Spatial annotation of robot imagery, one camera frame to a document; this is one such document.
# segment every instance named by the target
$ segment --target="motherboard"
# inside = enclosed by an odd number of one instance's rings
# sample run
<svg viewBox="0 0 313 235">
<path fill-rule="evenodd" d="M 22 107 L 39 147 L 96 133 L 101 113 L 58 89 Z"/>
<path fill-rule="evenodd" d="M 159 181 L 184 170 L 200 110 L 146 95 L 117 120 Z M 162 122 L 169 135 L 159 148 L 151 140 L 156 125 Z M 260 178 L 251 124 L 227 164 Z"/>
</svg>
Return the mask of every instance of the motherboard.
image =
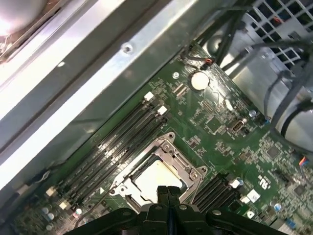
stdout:
<svg viewBox="0 0 313 235">
<path fill-rule="evenodd" d="M 198 46 L 192 54 L 206 56 Z M 202 213 L 222 207 L 310 235 L 313 191 L 298 166 L 219 67 L 177 56 L 19 207 L 12 227 L 62 235 L 118 208 L 139 212 L 164 185 Z"/>
</svg>

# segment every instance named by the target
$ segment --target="metal grille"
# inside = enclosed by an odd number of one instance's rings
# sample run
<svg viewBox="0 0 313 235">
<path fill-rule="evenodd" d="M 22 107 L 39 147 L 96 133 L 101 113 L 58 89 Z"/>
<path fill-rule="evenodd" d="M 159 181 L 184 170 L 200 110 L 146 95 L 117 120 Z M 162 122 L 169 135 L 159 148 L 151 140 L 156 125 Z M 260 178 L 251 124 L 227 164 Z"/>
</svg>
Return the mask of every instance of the metal grille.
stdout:
<svg viewBox="0 0 313 235">
<path fill-rule="evenodd" d="M 249 15 L 255 32 L 265 42 L 301 39 L 313 31 L 313 0 L 258 0 Z M 294 48 L 272 50 L 288 69 L 299 61 L 302 51 Z"/>
</svg>

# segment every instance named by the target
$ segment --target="capacitor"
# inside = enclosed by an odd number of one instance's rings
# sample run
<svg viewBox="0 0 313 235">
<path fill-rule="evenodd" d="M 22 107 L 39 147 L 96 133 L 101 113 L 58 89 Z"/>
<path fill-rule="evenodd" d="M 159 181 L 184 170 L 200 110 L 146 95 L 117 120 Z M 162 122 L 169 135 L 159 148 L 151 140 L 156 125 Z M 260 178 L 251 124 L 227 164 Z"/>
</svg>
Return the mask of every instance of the capacitor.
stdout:
<svg viewBox="0 0 313 235">
<path fill-rule="evenodd" d="M 77 208 L 76 211 L 73 213 L 73 216 L 77 219 L 80 217 L 80 215 L 82 214 L 82 209 Z"/>
<path fill-rule="evenodd" d="M 269 203 L 276 212 L 280 211 L 282 209 L 282 205 L 277 202 L 276 200 L 272 200 L 270 203 Z"/>
<path fill-rule="evenodd" d="M 47 229 L 48 231 L 51 231 L 53 229 L 53 224 L 48 224 L 45 229 Z"/>
<path fill-rule="evenodd" d="M 82 214 L 82 212 L 83 212 L 82 209 L 80 209 L 80 208 L 76 209 L 76 214 Z"/>
<path fill-rule="evenodd" d="M 41 209 L 41 211 L 44 213 L 44 214 L 48 214 L 49 213 L 49 209 L 47 207 L 43 207 Z"/>
<path fill-rule="evenodd" d="M 257 112 L 256 112 L 255 110 L 250 110 L 250 111 L 249 111 L 249 116 L 250 116 L 251 118 L 256 117 L 256 115 L 257 115 Z"/>
<path fill-rule="evenodd" d="M 191 88 L 196 91 L 202 91 L 209 85 L 210 79 L 204 72 L 196 72 L 190 79 Z"/>
<path fill-rule="evenodd" d="M 53 213 L 48 213 L 47 216 L 48 216 L 48 218 L 49 218 L 50 220 L 53 220 L 53 219 L 54 219 L 54 214 L 53 214 Z"/>
<path fill-rule="evenodd" d="M 275 210 L 276 212 L 280 211 L 281 209 L 282 209 L 282 205 L 281 205 L 280 203 L 276 203 L 276 204 L 274 205 L 274 210 Z"/>
<path fill-rule="evenodd" d="M 240 183 L 239 185 L 240 186 L 244 185 L 244 181 L 241 178 L 237 177 L 236 180 L 239 181 L 239 183 Z"/>
</svg>

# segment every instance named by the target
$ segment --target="ram slot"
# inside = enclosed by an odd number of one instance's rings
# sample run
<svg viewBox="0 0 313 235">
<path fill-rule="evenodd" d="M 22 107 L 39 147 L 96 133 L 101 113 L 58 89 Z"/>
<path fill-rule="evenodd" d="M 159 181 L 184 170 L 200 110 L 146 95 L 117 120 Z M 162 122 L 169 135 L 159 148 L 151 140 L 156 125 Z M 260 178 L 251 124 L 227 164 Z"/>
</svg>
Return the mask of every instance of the ram slot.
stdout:
<svg viewBox="0 0 313 235">
<path fill-rule="evenodd" d="M 219 199 L 219 197 L 221 197 L 226 192 L 227 192 L 226 188 L 224 188 L 223 186 L 219 186 L 219 188 L 216 191 L 214 191 L 213 194 L 211 194 L 209 197 L 203 200 L 201 204 L 199 204 L 198 206 L 199 210 L 200 211 L 205 210 L 208 206 L 215 203 Z"/>
<path fill-rule="evenodd" d="M 147 128 L 147 126 L 149 126 L 149 125 L 151 125 L 151 122 L 150 122 L 150 121 L 147 122 L 145 125 L 142 126 L 141 131 L 139 131 L 138 133 L 136 133 L 135 135 L 133 135 L 133 137 L 128 140 L 128 142 L 127 142 L 128 147 L 127 147 L 126 149 L 120 149 L 117 153 L 115 153 L 114 155 L 112 155 L 112 157 L 110 158 L 110 162 L 111 162 L 113 159 L 115 159 L 116 157 L 119 157 L 120 155 L 121 155 L 121 156 L 120 156 L 120 159 L 117 160 L 116 163 L 114 163 L 113 166 L 110 167 L 110 169 L 108 169 L 108 171 L 104 172 L 104 175 L 106 175 L 108 172 L 110 172 L 110 171 L 114 168 L 115 165 L 121 164 L 121 162 L 124 162 L 125 160 L 128 159 L 128 157 L 129 157 L 130 154 L 131 154 L 131 151 L 130 151 L 130 149 L 132 148 L 131 144 L 134 143 L 134 142 L 136 142 L 136 139 L 134 139 L 134 137 L 140 135 L 141 132 L 142 132 L 143 130 L 145 130 L 145 129 Z M 84 190 L 88 190 L 88 188 L 90 188 L 90 187 L 94 184 L 94 182 L 91 183 L 91 184 L 88 184 L 88 185 L 87 185 L 88 187 L 86 187 L 86 188 L 84 188 L 84 189 L 81 189 L 80 191 L 77 191 L 77 192 L 76 192 L 76 195 L 81 194 L 82 192 L 84 192 Z"/>
<path fill-rule="evenodd" d="M 145 115 L 143 120 L 141 120 L 140 123 L 137 123 L 136 126 L 133 126 L 129 132 L 126 134 L 126 138 L 128 138 L 127 142 L 124 142 L 116 151 L 117 153 L 113 153 L 111 156 L 108 156 L 107 159 L 104 160 L 102 164 L 100 164 L 97 167 L 97 170 L 95 172 L 91 172 L 91 174 L 88 176 L 88 178 L 83 182 L 80 183 L 79 187 L 75 189 L 75 192 L 70 196 L 71 198 L 74 198 L 77 194 L 80 194 L 82 191 L 85 190 L 85 186 L 90 186 L 91 181 L 94 180 L 94 178 L 102 171 L 103 168 L 105 168 L 111 160 L 115 157 L 118 156 L 120 153 L 123 152 L 125 148 L 128 147 L 128 145 L 132 142 L 133 136 L 138 135 L 146 125 L 149 125 L 150 122 L 155 118 L 155 113 L 149 113 Z"/>
<path fill-rule="evenodd" d="M 119 134 L 118 138 L 115 138 L 114 141 L 112 141 L 103 151 L 102 154 L 99 155 L 99 157 L 95 158 L 94 161 L 81 173 L 78 175 L 78 177 L 75 177 L 73 180 L 73 183 L 68 186 L 68 190 L 65 190 L 67 192 L 73 191 L 76 187 L 78 187 L 86 178 L 93 177 L 94 175 L 98 173 L 93 173 L 94 170 L 101 169 L 102 165 L 106 164 L 106 160 L 103 161 L 104 157 L 107 157 L 106 155 L 116 147 L 117 144 L 119 144 L 127 134 L 131 134 L 132 131 L 134 131 L 134 125 L 136 125 L 139 121 L 142 119 L 145 119 L 146 117 L 151 116 L 151 111 L 147 110 L 144 113 L 140 115 L 135 121 L 129 124 L 129 127 L 126 130 L 123 130 L 123 133 Z"/>
<path fill-rule="evenodd" d="M 233 198 L 232 195 L 233 192 L 225 188 L 223 193 L 214 198 L 214 200 L 209 201 L 205 207 L 202 207 L 201 212 L 207 213 L 210 209 L 222 207 L 230 198 Z"/>
<path fill-rule="evenodd" d="M 118 160 L 116 163 L 114 163 L 114 165 L 112 167 L 110 167 L 110 169 L 105 172 L 105 174 L 99 178 L 99 180 L 97 180 L 95 182 L 95 186 L 93 186 L 92 188 L 90 188 L 87 192 L 85 192 L 79 200 L 77 200 L 77 204 L 80 205 L 82 203 L 86 203 L 95 193 L 95 191 L 103 184 L 103 182 L 111 176 L 112 173 L 114 173 L 119 167 L 120 165 L 124 164 L 125 161 L 133 154 L 137 151 L 137 149 L 142 145 L 142 143 L 147 140 L 148 138 L 151 138 L 166 122 L 167 120 L 165 118 L 163 118 L 161 121 L 158 121 L 157 124 L 155 123 L 150 123 L 150 125 L 152 127 L 150 127 L 148 130 L 147 128 L 143 128 L 143 130 L 145 130 L 145 132 L 142 135 L 139 135 L 139 138 L 137 141 L 134 141 L 136 144 L 134 144 L 133 146 L 131 146 L 128 150 L 127 153 L 120 159 Z"/>
<path fill-rule="evenodd" d="M 220 178 L 215 177 L 212 181 L 208 183 L 195 197 L 194 204 L 198 204 L 200 201 L 204 200 L 208 196 L 209 192 L 212 192 L 214 188 L 220 184 Z"/>
<path fill-rule="evenodd" d="M 207 213 L 213 208 L 229 206 L 238 199 L 238 191 L 228 185 L 226 176 L 218 174 L 196 195 L 194 204 L 201 213 Z"/>
<path fill-rule="evenodd" d="M 137 117 L 137 115 L 142 111 L 144 107 L 149 108 L 148 104 L 139 103 L 137 106 L 105 137 L 99 144 L 104 145 L 108 141 L 110 141 L 117 133 L 119 133 L 121 130 L 125 128 L 125 126 L 128 126 L 131 122 L 133 122 L 133 119 Z M 70 183 L 73 178 L 78 175 L 81 170 L 83 170 L 86 166 L 90 165 L 90 156 L 93 156 L 94 158 L 97 158 L 97 156 L 101 154 L 101 151 L 99 151 L 98 147 L 93 148 L 85 158 L 82 158 L 74 167 L 74 170 L 63 180 L 61 180 L 58 183 L 58 186 L 65 186 L 68 183 Z"/>
</svg>

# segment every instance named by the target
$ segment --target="screw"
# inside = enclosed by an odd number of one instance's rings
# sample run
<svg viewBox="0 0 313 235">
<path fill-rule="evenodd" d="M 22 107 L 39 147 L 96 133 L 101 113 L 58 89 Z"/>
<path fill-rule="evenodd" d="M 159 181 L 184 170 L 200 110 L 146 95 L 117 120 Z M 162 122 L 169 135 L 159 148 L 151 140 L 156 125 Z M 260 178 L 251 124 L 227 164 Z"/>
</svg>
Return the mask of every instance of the screw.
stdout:
<svg viewBox="0 0 313 235">
<path fill-rule="evenodd" d="M 122 50 L 122 52 L 124 52 L 125 54 L 130 55 L 130 54 L 133 52 L 134 48 L 133 48 L 133 46 L 132 46 L 131 44 L 129 44 L 129 43 L 124 43 L 124 44 L 121 46 L 121 50 Z"/>
<path fill-rule="evenodd" d="M 212 211 L 212 213 L 213 213 L 214 215 L 221 215 L 221 214 L 222 214 L 222 212 L 220 212 L 220 211 L 218 211 L 218 210 L 214 210 L 214 211 Z"/>
<path fill-rule="evenodd" d="M 187 206 L 185 206 L 185 205 L 180 205 L 180 206 L 179 206 L 179 209 L 181 209 L 181 210 L 186 210 L 186 209 L 187 209 Z"/>
<path fill-rule="evenodd" d="M 179 78 L 179 73 L 178 72 L 173 73 L 173 78 L 174 79 L 178 79 Z"/>
<path fill-rule="evenodd" d="M 197 179 L 198 178 L 198 174 L 195 173 L 195 172 L 192 172 L 191 173 L 191 178 L 194 179 L 194 180 Z"/>
<path fill-rule="evenodd" d="M 165 146 L 164 146 L 164 150 L 168 150 L 170 148 L 170 146 L 168 145 L 168 144 L 166 144 Z"/>
<path fill-rule="evenodd" d="M 64 62 L 64 61 L 60 62 L 60 63 L 57 65 L 57 67 L 62 67 L 63 65 L 65 65 L 65 62 Z"/>
</svg>

